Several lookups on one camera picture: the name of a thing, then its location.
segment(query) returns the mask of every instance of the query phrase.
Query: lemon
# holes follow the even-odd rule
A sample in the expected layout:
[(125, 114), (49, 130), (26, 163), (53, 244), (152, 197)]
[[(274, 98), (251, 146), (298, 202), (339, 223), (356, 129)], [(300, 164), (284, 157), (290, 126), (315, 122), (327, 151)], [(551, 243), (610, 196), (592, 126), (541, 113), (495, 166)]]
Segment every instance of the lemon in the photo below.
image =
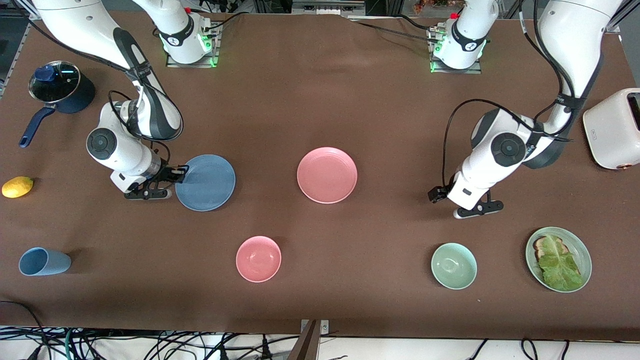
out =
[(33, 179), (26, 176), (18, 176), (2, 185), (2, 194), (5, 197), (16, 198), (31, 191)]

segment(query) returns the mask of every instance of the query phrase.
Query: pink bowl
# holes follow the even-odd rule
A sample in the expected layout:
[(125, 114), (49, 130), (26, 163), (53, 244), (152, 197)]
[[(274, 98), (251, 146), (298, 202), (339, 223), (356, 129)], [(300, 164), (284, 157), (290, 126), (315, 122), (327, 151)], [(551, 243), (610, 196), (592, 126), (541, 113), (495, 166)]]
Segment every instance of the pink bowl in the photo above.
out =
[(264, 282), (272, 278), (278, 272), (281, 261), (280, 247), (266, 236), (245, 240), (236, 254), (238, 272), (251, 282)]
[(351, 194), (358, 181), (356, 164), (334, 147), (311, 151), (298, 165), (298, 186), (311, 200), (334, 204)]

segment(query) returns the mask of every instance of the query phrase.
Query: brown tablecloth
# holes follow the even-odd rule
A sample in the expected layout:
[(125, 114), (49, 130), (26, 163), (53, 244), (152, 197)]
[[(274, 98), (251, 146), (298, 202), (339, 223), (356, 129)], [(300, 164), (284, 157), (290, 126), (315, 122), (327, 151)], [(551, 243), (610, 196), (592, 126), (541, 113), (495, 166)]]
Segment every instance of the brown tablecloth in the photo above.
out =
[[(504, 211), (456, 220), (453, 203), (428, 201), (458, 103), (482, 97), (532, 116), (556, 94), (553, 72), (517, 21), (495, 23), (482, 75), (452, 75), (429, 72), (420, 40), (330, 15), (245, 15), (224, 31), (216, 69), (167, 69), (145, 14), (113, 16), (182, 110), (172, 162), (218, 154), (235, 168), (237, 188), (206, 213), (176, 197), (125, 200), (85, 140), (107, 91), (133, 96), (133, 87), (32, 30), (0, 101), (1, 180), (36, 178), (29, 195), (0, 200), (2, 298), (59, 326), (274, 333), (318, 318), (340, 335), (640, 340), (640, 168), (598, 168), (581, 121), (555, 165), (523, 167), (493, 188)], [(371, 22), (423, 35), (403, 20)], [(602, 48), (606, 64), (587, 107), (634, 85), (618, 36), (605, 36)], [(28, 77), (51, 60), (76, 63), (95, 83), (95, 100), (45, 119), (20, 149), (41, 106), (27, 93)], [(488, 110), (470, 104), (454, 119), (447, 177)], [(316, 204), (296, 184), (299, 160), (320, 146), (346, 151), (358, 166), (355, 191), (338, 204)], [(547, 290), (527, 269), (528, 237), (550, 225), (574, 232), (591, 253), (593, 276), (577, 293)], [(252, 284), (234, 259), (259, 234), (277, 241), (283, 260), (272, 280)], [(431, 275), (431, 255), (448, 241), (477, 259), (477, 279), (465, 290)], [(24, 277), (18, 259), (34, 246), (70, 253), (72, 268)], [(2, 305), (0, 322), (30, 319)]]

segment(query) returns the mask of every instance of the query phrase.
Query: toast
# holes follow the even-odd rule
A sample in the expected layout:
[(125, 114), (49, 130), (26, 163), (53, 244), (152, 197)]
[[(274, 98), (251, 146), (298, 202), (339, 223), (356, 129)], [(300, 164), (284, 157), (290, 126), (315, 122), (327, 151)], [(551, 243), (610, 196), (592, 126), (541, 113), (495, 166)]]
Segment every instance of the toast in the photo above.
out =
[[(540, 257), (542, 257), (545, 254), (545, 251), (542, 249), (542, 241), (547, 238), (546, 236), (543, 236), (539, 239), (537, 239), (534, 243), (533, 243), (533, 249), (536, 251), (536, 259), (538, 261), (540, 261)], [(558, 243), (560, 243), (560, 247), (562, 248), (562, 253), (566, 254), (566, 253), (570, 253), (569, 248), (562, 242), (562, 239), (557, 238), (556, 240)]]

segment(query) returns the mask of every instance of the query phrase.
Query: blue saucepan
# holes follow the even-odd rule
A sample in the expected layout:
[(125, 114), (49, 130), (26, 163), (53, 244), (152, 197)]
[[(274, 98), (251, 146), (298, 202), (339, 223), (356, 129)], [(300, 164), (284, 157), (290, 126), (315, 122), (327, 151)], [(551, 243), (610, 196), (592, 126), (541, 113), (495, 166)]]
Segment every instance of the blue saucepan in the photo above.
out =
[(74, 64), (52, 61), (35, 70), (29, 80), (29, 94), (45, 105), (29, 121), (18, 143), (20, 147), (29, 146), (42, 120), (55, 111), (73, 114), (89, 106), (95, 88)]

